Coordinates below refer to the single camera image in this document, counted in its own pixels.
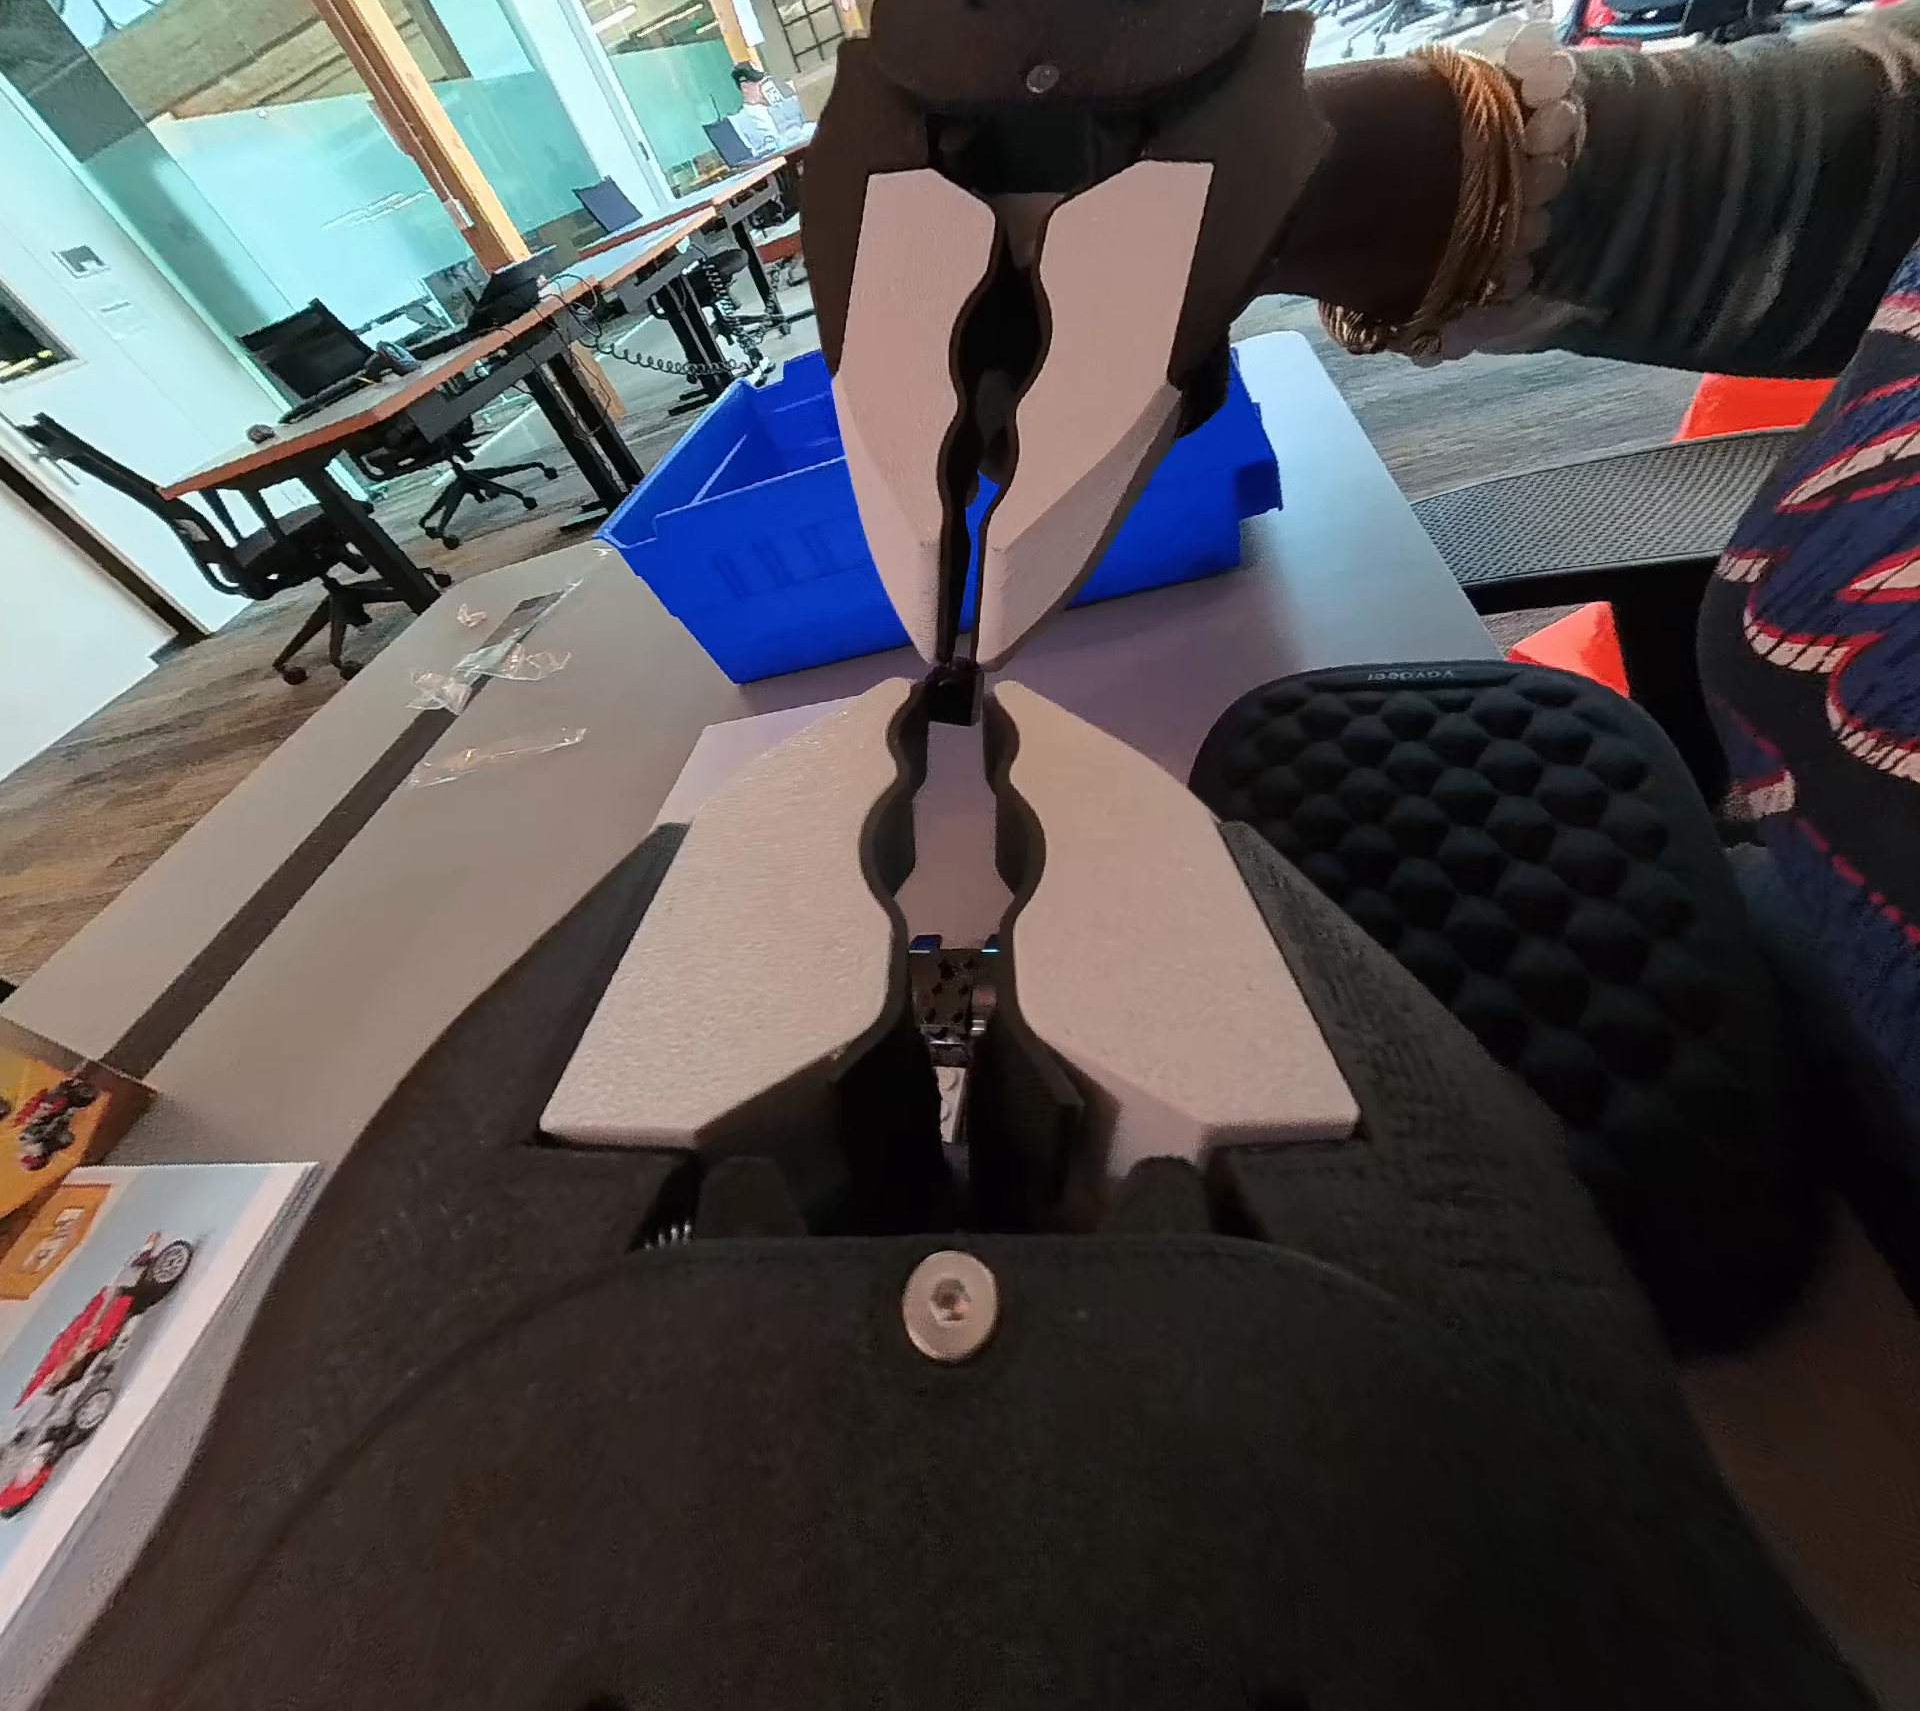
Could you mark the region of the person's patterned top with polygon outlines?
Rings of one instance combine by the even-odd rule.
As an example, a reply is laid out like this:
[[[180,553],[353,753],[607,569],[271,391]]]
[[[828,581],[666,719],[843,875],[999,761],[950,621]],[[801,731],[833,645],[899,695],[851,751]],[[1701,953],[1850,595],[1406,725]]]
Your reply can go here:
[[[1700,683],[1813,1119],[1906,1295],[1917,1239],[1917,249],[1716,561]]]

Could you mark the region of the black honeycomb cushion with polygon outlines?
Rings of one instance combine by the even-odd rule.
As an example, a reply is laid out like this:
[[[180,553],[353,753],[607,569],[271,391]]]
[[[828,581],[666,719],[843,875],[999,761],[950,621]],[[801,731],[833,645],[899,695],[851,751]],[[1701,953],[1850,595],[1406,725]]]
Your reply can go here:
[[[1226,705],[1188,783],[1548,1105],[1682,1353],[1787,1317],[1825,1217],[1783,995],[1646,711],[1510,661],[1298,671]]]

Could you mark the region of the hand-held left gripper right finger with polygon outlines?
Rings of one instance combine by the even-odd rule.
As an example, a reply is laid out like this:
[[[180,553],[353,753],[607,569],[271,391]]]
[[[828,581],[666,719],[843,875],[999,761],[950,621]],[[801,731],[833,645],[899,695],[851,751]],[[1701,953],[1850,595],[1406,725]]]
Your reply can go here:
[[[1359,1121],[1221,821],[1023,683],[985,693],[999,1009],[1080,1101],[1070,1171],[1343,1143]]]

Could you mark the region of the long wooden office desk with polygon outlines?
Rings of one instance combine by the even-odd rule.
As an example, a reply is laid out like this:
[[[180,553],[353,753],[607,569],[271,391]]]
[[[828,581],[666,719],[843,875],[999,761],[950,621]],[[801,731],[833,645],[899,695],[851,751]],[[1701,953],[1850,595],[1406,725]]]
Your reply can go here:
[[[813,317],[801,175],[804,147],[777,151],[590,245],[553,275],[588,349],[677,379],[672,417],[716,401],[737,377],[760,379],[763,341],[787,339]],[[654,357],[607,341],[614,321],[643,317],[668,327],[674,353]]]

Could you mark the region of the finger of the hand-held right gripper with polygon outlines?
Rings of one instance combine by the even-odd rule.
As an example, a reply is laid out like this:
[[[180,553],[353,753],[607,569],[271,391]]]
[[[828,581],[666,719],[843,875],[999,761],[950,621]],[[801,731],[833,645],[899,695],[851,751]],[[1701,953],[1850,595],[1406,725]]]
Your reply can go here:
[[[1214,165],[1137,161],[1050,213],[1034,263],[1043,353],[980,531],[974,655],[1006,667],[1078,593],[1164,453],[1169,369]]]
[[[947,665],[1043,625],[1043,193],[868,177],[831,395],[858,517],[907,641]]]

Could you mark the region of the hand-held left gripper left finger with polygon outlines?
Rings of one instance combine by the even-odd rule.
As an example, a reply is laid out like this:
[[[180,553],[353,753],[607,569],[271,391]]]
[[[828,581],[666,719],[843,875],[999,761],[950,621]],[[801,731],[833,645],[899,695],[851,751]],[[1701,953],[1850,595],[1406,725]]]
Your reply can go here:
[[[923,743],[919,683],[893,675],[851,699]],[[677,845],[545,1099],[545,1137],[649,1151],[812,1137],[831,1083],[899,1023],[913,803],[828,857],[720,815],[743,801],[661,825]]]

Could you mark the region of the black laptop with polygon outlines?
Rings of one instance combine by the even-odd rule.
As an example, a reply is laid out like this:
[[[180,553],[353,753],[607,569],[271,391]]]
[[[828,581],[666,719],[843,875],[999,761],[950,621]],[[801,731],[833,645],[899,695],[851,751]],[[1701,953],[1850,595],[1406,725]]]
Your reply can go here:
[[[552,263],[553,249],[545,245],[487,273],[460,325],[462,335],[496,331],[533,311],[541,303]]]

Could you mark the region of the person's right hand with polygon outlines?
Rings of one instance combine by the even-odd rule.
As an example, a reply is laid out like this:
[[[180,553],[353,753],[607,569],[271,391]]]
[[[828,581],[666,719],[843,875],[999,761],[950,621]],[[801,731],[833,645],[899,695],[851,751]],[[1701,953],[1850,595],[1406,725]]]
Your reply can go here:
[[[1367,60],[1307,72],[1330,145],[1296,201],[1263,287],[1410,319],[1439,265],[1460,197],[1460,109],[1422,60]]]

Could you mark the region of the lego set box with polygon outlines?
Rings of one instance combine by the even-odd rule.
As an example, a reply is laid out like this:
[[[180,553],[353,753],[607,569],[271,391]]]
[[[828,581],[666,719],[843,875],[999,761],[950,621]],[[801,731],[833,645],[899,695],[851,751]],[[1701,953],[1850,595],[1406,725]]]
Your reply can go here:
[[[154,1099],[146,1081],[3,1015],[3,1233],[29,1219],[71,1171],[104,1159]]]

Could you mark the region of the closed lego instruction booklet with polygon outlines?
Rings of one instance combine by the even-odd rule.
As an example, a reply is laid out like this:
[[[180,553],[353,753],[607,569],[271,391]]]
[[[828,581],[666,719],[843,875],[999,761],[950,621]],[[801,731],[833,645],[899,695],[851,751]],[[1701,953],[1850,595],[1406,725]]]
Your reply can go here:
[[[307,1161],[90,1165],[3,1253],[6,1709],[130,1575],[322,1183]]]

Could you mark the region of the blue plastic bin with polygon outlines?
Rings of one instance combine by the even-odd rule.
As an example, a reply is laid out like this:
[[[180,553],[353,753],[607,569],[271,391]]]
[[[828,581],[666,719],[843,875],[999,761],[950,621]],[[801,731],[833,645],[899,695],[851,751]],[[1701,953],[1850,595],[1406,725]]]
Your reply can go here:
[[[1237,371],[1211,419],[1164,453],[1088,581],[1089,605],[1232,571],[1243,521],[1283,501]],[[731,683],[907,643],[861,531],[826,357],[735,379],[599,535]]]

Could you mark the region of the black office chair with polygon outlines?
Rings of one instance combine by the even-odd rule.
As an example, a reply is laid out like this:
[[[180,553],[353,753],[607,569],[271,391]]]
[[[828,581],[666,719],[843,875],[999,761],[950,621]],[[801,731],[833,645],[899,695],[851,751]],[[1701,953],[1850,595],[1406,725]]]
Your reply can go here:
[[[322,601],[271,659],[271,669],[289,685],[306,681],[307,671],[297,655],[320,631],[325,631],[325,663],[341,679],[357,675],[359,665],[346,657],[347,633],[371,623],[376,603],[402,601],[395,583],[320,505],[278,513],[248,493],[257,529],[241,533],[216,495],[205,499],[205,507],[193,507],[186,497],[165,497],[152,479],[52,417],[36,415],[17,431],[36,455],[93,477],[158,517],[212,589],[265,603],[284,591],[317,585]]]
[[[355,387],[397,375],[406,359],[425,361],[465,337],[465,329],[452,329],[406,339],[367,339],[343,325],[324,301],[313,299],[275,323],[241,333],[239,343],[289,397],[291,405],[281,425],[291,425],[346,399]],[[460,539],[452,525],[462,507],[515,499],[524,509],[536,511],[536,497],[511,485],[509,479],[526,473],[537,473],[548,481],[560,477],[558,469],[532,457],[517,457],[503,465],[480,463],[475,443],[475,425],[464,419],[440,443],[415,427],[365,431],[346,447],[346,455],[371,483],[390,483],[444,467],[446,483],[418,519],[418,527],[446,549],[453,549]]]

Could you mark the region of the open lego instruction booklet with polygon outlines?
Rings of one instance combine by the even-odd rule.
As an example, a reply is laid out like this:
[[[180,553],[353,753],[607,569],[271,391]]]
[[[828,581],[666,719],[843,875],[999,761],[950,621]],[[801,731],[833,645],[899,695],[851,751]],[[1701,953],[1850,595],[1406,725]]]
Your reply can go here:
[[[694,825],[720,811],[748,829],[779,829],[809,855],[855,855],[878,813],[910,805],[926,779],[923,743],[890,737],[864,699],[820,701],[709,723],[694,741],[649,825]]]

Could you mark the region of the wooden support post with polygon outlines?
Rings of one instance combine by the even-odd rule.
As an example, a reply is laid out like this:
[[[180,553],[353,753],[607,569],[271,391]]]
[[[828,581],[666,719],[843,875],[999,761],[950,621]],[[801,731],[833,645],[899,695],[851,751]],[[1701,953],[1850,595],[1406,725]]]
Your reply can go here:
[[[395,145],[418,165],[480,265],[502,269],[526,241],[379,0],[306,0],[347,56]]]

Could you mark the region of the grey and black lego assembly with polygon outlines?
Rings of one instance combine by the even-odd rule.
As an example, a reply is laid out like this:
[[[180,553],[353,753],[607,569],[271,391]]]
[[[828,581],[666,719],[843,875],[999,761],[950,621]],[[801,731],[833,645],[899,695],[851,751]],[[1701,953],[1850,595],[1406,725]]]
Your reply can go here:
[[[913,857],[896,893],[907,933],[937,935],[947,949],[983,947],[1011,893],[995,867],[995,789],[974,725],[928,725]]]

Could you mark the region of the grey mesh chair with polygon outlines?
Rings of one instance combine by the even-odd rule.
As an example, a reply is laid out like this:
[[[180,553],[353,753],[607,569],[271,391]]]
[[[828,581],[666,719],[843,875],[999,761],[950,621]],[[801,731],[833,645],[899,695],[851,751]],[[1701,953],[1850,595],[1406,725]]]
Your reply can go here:
[[[1481,615],[1602,601],[1716,561],[1802,441],[1798,427],[1763,427],[1622,447],[1481,477],[1410,509]]]

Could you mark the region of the orange traffic cone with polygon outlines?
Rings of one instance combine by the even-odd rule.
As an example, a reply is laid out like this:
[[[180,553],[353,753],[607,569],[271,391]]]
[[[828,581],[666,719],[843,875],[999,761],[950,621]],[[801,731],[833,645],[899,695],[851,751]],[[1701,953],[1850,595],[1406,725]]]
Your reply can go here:
[[[1741,379],[1701,375],[1674,431],[1675,441],[1729,433],[1802,429],[1834,387],[1834,379]]]
[[[1511,663],[1580,673],[1630,697],[1613,605],[1584,603],[1506,647]]]

